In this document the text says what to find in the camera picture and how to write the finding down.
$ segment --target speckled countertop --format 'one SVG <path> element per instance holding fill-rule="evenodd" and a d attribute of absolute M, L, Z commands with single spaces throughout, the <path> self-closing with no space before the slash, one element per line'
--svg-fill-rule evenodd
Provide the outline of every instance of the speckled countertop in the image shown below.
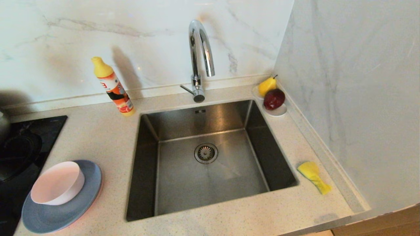
<path fill-rule="evenodd" d="M 252 99 L 252 86 L 206 91 L 200 105 Z M 200 106 L 188 93 L 134 100 L 135 115 L 125 118 L 113 103 L 50 110 L 12 117 L 13 122 L 58 115 L 68 119 L 44 170 L 67 160 L 86 159 L 102 169 L 104 185 L 92 207 L 68 228 L 52 235 L 280 235 L 352 215 L 353 212 L 287 113 L 265 115 L 299 185 L 214 205 L 125 220 L 131 168 L 140 113 Z M 296 171 L 303 161 L 318 164 L 321 177 L 333 186 L 322 196 Z M 22 222 L 15 235 L 34 235 Z"/>

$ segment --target sink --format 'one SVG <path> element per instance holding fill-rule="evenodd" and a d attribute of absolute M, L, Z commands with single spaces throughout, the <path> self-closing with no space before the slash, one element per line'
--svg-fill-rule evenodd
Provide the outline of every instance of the sink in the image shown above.
<path fill-rule="evenodd" d="M 254 100 L 143 114 L 126 219 L 295 185 Z"/>

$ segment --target pear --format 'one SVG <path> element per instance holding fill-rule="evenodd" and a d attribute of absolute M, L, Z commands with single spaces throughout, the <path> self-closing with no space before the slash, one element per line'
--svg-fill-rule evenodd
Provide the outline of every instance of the pear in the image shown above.
<path fill-rule="evenodd" d="M 258 85 L 258 91 L 260 92 L 260 95 L 261 96 L 264 97 L 265 94 L 268 91 L 273 90 L 273 89 L 276 88 L 276 77 L 277 77 L 277 75 L 274 76 L 274 77 L 270 77 L 270 78 L 264 80 L 262 83 L 260 83 Z"/>

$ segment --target apple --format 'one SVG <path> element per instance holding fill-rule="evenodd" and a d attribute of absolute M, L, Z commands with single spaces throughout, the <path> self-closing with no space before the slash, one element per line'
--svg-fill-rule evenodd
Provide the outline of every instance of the apple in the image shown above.
<path fill-rule="evenodd" d="M 286 96 L 283 91 L 279 89 L 270 90 L 264 96 L 264 107 L 267 110 L 274 110 L 280 107 L 285 99 Z"/>

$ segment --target white bowl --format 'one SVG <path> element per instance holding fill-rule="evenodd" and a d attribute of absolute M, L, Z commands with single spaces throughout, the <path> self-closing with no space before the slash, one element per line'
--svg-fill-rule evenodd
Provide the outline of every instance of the white bowl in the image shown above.
<path fill-rule="evenodd" d="M 82 189 L 84 175 L 77 163 L 66 161 L 45 171 L 31 190 L 32 201 L 61 205 L 72 200 Z"/>

